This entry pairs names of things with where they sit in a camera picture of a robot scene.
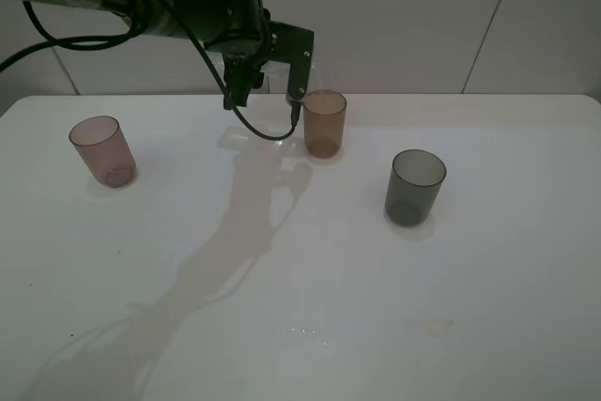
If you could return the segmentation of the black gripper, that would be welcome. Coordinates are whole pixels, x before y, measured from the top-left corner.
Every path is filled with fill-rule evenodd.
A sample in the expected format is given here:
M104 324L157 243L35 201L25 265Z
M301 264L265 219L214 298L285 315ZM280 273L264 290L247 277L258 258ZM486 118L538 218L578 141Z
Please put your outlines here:
M248 97L254 89L256 70L241 58L254 56L263 47L270 46L274 25L272 20L259 20L257 23L232 21L206 27L208 58L217 69L224 69L225 110L247 106Z

